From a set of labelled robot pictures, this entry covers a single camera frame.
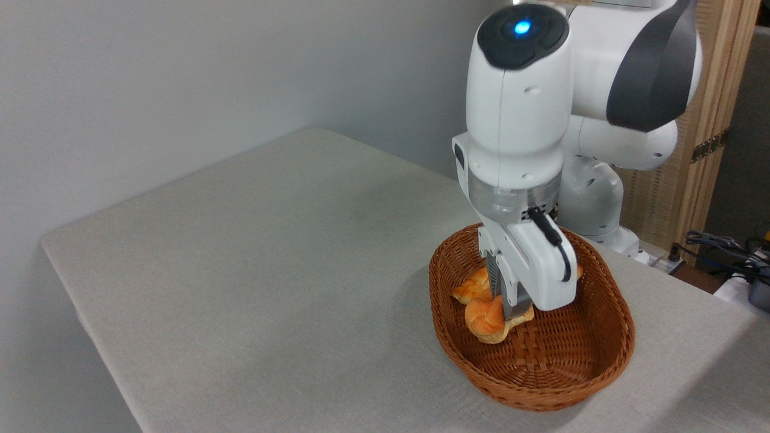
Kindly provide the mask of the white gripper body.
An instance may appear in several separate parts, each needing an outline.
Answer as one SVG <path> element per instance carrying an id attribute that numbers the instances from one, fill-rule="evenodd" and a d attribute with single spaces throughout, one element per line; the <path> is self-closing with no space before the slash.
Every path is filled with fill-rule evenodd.
<path id="1" fill-rule="evenodd" d="M 549 312 L 575 299 L 576 253 L 549 215 L 530 213 L 529 217 L 508 225 L 482 217 L 479 253 L 484 259 L 488 251 L 494 253 L 502 279 L 522 282 L 532 305 Z"/>

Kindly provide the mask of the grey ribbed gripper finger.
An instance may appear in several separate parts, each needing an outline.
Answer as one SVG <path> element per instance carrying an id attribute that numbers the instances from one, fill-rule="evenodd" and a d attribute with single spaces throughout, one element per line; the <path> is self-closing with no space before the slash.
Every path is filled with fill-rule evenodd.
<path id="1" fill-rule="evenodd" d="M 488 251 L 485 255 L 485 263 L 488 273 L 488 282 L 490 286 L 490 294 L 493 299 L 497 298 L 504 292 L 504 281 L 501 277 L 501 271 L 497 264 L 497 257 L 491 251 Z"/>
<path id="2" fill-rule="evenodd" d="M 504 320 L 511 320 L 526 313 L 532 306 L 532 300 L 522 282 L 502 282 L 502 305 Z"/>

